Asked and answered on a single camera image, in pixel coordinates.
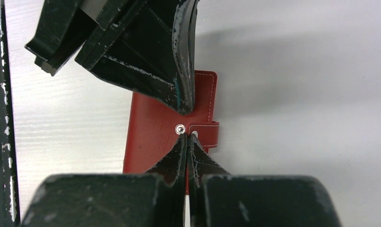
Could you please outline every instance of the white wood grain surface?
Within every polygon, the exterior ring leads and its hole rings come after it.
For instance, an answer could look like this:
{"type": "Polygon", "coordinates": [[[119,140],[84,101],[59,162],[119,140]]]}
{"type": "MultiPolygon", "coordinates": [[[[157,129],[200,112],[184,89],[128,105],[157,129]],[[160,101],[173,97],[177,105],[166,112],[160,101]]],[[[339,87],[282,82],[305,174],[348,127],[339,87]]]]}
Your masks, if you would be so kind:
{"type": "MultiPolygon", "coordinates": [[[[6,0],[21,210],[56,173],[118,173],[131,92],[23,47],[42,0],[6,0]]],[[[196,68],[219,74],[212,156],[320,179],[344,226],[381,227],[381,0],[202,0],[196,68]]]]}

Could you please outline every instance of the white stitching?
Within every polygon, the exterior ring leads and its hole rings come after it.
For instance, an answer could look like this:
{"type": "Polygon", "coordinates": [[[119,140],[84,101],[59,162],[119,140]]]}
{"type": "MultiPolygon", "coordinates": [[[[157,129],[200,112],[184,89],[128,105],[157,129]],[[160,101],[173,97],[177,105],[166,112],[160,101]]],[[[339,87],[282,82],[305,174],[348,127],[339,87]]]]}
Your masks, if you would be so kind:
{"type": "Polygon", "coordinates": [[[211,101],[213,99],[214,75],[213,74],[206,74],[206,73],[197,73],[197,74],[205,75],[205,76],[211,76],[213,78],[213,82],[211,83],[211,91],[210,91],[210,104],[208,105],[208,116],[207,116],[207,122],[208,122],[210,120],[211,101]]]}
{"type": "Polygon", "coordinates": [[[217,146],[217,144],[215,144],[215,145],[203,145],[202,147],[214,147],[214,146],[217,146]]]}
{"type": "MultiPolygon", "coordinates": [[[[199,75],[205,75],[205,76],[211,76],[212,79],[213,79],[213,82],[211,83],[211,91],[210,91],[210,103],[208,104],[208,116],[207,116],[207,122],[210,120],[210,113],[211,113],[211,102],[213,101],[213,88],[214,88],[214,75],[213,74],[206,74],[206,73],[197,73],[199,75]]],[[[195,125],[191,125],[189,127],[189,132],[191,131],[191,128],[193,126],[200,126],[200,127],[218,127],[218,125],[200,125],[200,124],[195,124],[195,125]]],[[[204,145],[202,147],[214,147],[214,146],[217,146],[217,144],[215,145],[204,145]]]]}
{"type": "Polygon", "coordinates": [[[201,125],[201,124],[195,124],[195,125],[191,125],[191,126],[189,127],[189,131],[191,131],[191,128],[192,128],[193,126],[200,126],[200,127],[218,127],[219,125],[201,125]]]}

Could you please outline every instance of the black metal frame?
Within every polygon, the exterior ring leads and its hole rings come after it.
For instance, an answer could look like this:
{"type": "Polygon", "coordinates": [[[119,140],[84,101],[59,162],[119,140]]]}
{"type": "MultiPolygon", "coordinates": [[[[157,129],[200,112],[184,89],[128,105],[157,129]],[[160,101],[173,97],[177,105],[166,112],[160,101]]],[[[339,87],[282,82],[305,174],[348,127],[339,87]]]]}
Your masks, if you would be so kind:
{"type": "Polygon", "coordinates": [[[0,0],[0,226],[20,223],[4,1],[0,0]]]}

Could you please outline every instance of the worn black paint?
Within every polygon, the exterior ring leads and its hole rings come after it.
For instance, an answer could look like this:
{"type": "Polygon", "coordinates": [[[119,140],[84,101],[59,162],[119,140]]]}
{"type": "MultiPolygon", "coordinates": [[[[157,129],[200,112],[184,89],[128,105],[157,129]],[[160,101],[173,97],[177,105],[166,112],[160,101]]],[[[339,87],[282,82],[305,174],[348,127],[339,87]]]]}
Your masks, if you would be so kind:
{"type": "Polygon", "coordinates": [[[195,227],[339,227],[325,188],[306,176],[233,176],[193,134],[138,175],[52,176],[37,190],[24,227],[183,226],[188,168],[195,227]]]}
{"type": "Polygon", "coordinates": [[[180,114],[195,105],[198,0],[108,0],[93,20],[83,0],[47,0],[26,48],[54,75],[75,61],[108,83],[153,97],[180,114]]]}
{"type": "Polygon", "coordinates": [[[312,177],[209,175],[201,191],[208,198],[201,226],[341,226],[326,189],[312,177]]]}
{"type": "Polygon", "coordinates": [[[181,227],[186,135],[147,173],[56,175],[37,189],[23,227],[181,227]]]}
{"type": "Polygon", "coordinates": [[[20,217],[7,30],[3,2],[0,0],[0,227],[13,227],[19,224],[20,217]],[[12,210],[15,210],[15,216],[11,214],[12,210]]]}

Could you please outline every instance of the wallet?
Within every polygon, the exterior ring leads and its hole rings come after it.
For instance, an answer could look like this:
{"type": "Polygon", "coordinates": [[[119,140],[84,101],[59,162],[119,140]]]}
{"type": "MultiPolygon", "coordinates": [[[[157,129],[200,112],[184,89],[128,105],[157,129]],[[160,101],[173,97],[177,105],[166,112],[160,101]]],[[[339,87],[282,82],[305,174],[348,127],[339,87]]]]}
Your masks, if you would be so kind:
{"type": "Polygon", "coordinates": [[[219,123],[213,121],[217,74],[195,71],[195,108],[180,115],[154,98],[133,93],[125,148],[124,173],[143,173],[163,158],[178,138],[176,128],[197,135],[206,152],[218,142],[219,123]]]}

